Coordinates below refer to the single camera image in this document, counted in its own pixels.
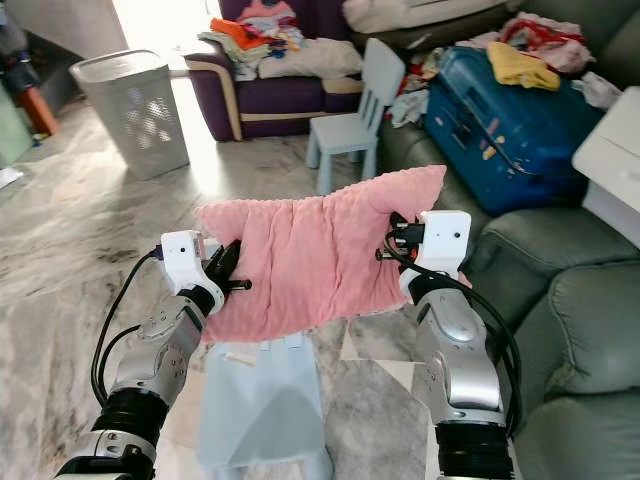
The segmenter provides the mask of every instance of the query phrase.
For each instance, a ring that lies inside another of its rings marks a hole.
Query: tile floor
[[[65,108],[61,132],[16,165],[26,175],[0,191],[0,471],[48,479],[98,404],[89,385],[97,333],[140,252],[164,231],[197,228],[198,205],[231,198],[314,193],[306,137],[216,144],[187,79],[173,81],[191,166],[141,182],[126,170],[85,100]],[[358,172],[346,159],[337,186]],[[112,327],[139,321],[167,295],[157,269],[136,278]],[[336,478],[432,477],[428,411],[414,392],[422,378],[412,352],[411,307],[310,332],[321,377],[326,437]],[[114,353],[114,362],[121,349]],[[207,478],[195,460],[204,353],[158,445],[158,477]],[[107,383],[111,375],[108,372]],[[300,465],[249,469],[248,479],[301,479]]]

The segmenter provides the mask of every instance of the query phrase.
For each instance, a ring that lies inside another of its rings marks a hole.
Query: yellow cloth
[[[545,90],[560,88],[560,77],[547,70],[547,64],[539,58],[524,55],[511,45],[500,42],[491,42],[487,54],[499,83]]]

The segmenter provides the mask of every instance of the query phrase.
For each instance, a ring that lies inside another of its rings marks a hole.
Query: blue suitcase
[[[500,215],[579,203],[587,181],[571,158],[602,115],[567,80],[556,92],[501,85],[485,52],[454,47],[425,124],[482,208]]]

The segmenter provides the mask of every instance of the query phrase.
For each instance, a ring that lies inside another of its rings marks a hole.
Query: orange clothing
[[[211,20],[211,30],[214,32],[226,33],[238,44],[243,50],[256,48],[272,42],[272,39],[266,37],[252,37],[247,31],[236,22],[214,18]]]

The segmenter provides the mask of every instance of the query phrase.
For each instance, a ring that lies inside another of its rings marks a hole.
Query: light blue plastic stool
[[[263,342],[256,365],[207,355],[197,457],[218,480],[240,480],[241,467],[305,460],[306,480],[333,479],[325,447],[313,345],[301,333]]]
[[[364,151],[362,179],[375,177],[378,127],[384,108],[393,103],[403,76],[404,64],[398,56],[380,40],[370,38],[364,52],[364,91],[358,113],[311,119],[307,166],[320,165],[318,195],[333,190],[332,155],[349,153],[351,161],[356,161],[358,153]]]

